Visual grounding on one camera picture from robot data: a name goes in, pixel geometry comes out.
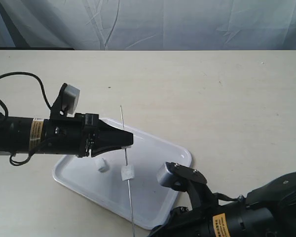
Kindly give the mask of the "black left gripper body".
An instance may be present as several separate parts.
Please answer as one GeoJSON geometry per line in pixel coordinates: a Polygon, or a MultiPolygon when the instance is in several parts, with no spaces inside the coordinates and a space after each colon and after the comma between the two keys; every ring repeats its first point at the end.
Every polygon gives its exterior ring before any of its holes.
{"type": "Polygon", "coordinates": [[[46,119],[41,136],[41,152],[87,157],[96,148],[98,131],[98,114],[76,113],[74,117],[46,119]]]}

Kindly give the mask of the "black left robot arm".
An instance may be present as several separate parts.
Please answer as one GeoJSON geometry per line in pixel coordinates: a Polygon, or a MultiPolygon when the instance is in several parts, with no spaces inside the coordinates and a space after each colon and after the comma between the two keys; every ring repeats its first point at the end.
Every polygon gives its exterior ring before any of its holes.
{"type": "Polygon", "coordinates": [[[0,125],[0,152],[10,154],[95,157],[133,143],[131,132],[108,125],[98,114],[49,119],[8,117],[0,125]]]}

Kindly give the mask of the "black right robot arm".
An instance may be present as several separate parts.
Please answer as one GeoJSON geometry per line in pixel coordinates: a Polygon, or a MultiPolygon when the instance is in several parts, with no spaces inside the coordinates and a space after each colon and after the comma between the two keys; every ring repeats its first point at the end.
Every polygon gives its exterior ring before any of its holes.
{"type": "Polygon", "coordinates": [[[202,175],[178,183],[192,209],[173,209],[151,237],[296,237],[296,172],[238,198],[211,192],[202,175]]]}

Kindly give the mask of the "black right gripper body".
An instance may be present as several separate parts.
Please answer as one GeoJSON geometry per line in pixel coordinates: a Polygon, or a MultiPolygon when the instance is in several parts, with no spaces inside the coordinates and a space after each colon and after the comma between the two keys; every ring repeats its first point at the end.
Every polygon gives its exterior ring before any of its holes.
{"type": "Polygon", "coordinates": [[[175,191],[188,193],[192,209],[179,206],[170,211],[164,224],[150,232],[151,237],[221,237],[219,200],[221,193],[213,193],[206,184],[175,182],[162,184],[175,191]]]}

